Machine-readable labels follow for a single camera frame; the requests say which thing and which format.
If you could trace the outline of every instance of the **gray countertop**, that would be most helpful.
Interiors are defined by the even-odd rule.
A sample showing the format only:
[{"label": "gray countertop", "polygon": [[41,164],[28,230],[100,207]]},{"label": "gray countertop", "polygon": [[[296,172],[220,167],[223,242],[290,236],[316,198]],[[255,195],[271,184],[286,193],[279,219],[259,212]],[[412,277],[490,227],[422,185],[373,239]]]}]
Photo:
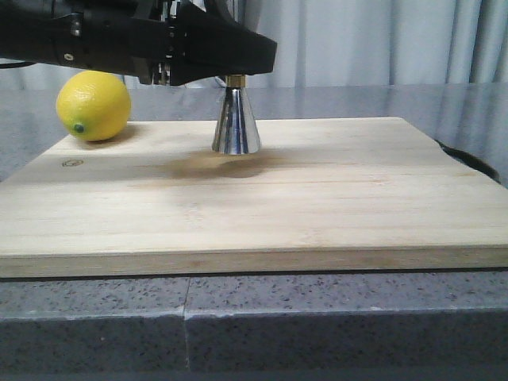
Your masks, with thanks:
[{"label": "gray countertop", "polygon": [[[131,95],[136,121],[212,120],[221,90]],[[258,119],[404,117],[508,184],[508,84],[249,96]],[[0,179],[65,136],[55,98],[0,91]],[[4,279],[0,375],[506,364],[507,296],[503,269]]]}]

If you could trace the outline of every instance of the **cutting board edge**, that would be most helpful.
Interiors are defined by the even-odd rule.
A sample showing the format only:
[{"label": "cutting board edge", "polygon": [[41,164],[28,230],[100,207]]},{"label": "cutting board edge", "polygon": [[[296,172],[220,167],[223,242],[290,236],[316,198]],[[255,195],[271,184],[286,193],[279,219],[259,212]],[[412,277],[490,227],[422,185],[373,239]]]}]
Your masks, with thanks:
[{"label": "cutting board edge", "polygon": [[[387,116],[387,117],[302,117],[302,118],[280,118],[280,119],[274,119],[274,118],[257,118],[256,122],[279,122],[279,121],[374,121],[374,120],[398,120],[398,121],[404,121],[406,123],[409,123],[404,117],[395,117],[395,116]],[[206,120],[189,120],[189,121],[128,121],[128,125],[151,125],[152,123],[163,123],[163,124],[187,124],[189,122],[192,123],[198,123],[198,124],[209,124],[209,123],[217,123],[217,119],[206,119]]]},{"label": "cutting board edge", "polygon": [[[311,260],[306,255],[312,252]],[[508,244],[483,247],[126,252],[3,258],[0,278],[192,275],[306,271],[393,271],[508,267]],[[425,261],[418,254],[425,254]]]}]

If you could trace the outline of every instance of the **cable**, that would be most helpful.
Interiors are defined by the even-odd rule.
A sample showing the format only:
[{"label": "cable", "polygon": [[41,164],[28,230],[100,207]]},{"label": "cable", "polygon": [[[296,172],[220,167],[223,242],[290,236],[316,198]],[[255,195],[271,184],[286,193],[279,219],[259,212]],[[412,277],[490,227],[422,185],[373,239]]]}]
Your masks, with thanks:
[{"label": "cable", "polygon": [[36,64],[35,62],[0,63],[0,69],[16,69],[18,67],[27,67],[35,64]]},{"label": "cable", "polygon": [[219,87],[222,87],[222,88],[226,87],[226,85],[225,85],[225,77],[223,77],[223,76],[220,76],[220,77],[217,76],[217,77],[215,77],[215,83],[217,85],[219,85]]},{"label": "cable", "polygon": [[449,147],[448,145],[438,140],[436,140],[436,142],[441,146],[443,152],[451,156],[453,159],[461,162],[462,164],[466,164],[470,168],[482,172],[484,175],[487,175],[493,179],[496,183],[501,183],[499,173],[489,164],[480,160],[478,157],[473,156],[469,152],[460,151],[459,149]]}]

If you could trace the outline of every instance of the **lemon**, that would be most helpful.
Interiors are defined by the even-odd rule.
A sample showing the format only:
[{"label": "lemon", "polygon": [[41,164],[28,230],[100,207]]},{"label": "lemon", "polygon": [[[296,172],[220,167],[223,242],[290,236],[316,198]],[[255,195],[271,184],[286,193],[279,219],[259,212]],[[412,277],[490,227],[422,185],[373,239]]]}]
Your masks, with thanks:
[{"label": "lemon", "polygon": [[70,78],[56,99],[56,113],[79,139],[100,141],[117,135],[129,120],[125,84],[112,74],[82,71]]}]

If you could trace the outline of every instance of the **white curtain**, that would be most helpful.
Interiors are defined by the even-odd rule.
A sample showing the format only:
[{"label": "white curtain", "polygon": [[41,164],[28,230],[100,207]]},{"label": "white curtain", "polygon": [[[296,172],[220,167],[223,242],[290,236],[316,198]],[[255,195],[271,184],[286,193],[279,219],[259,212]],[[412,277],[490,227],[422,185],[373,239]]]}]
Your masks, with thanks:
[{"label": "white curtain", "polygon": [[[251,87],[508,82],[508,0],[246,0],[244,12],[279,43]],[[59,88],[74,72],[4,70],[0,89]]]}]

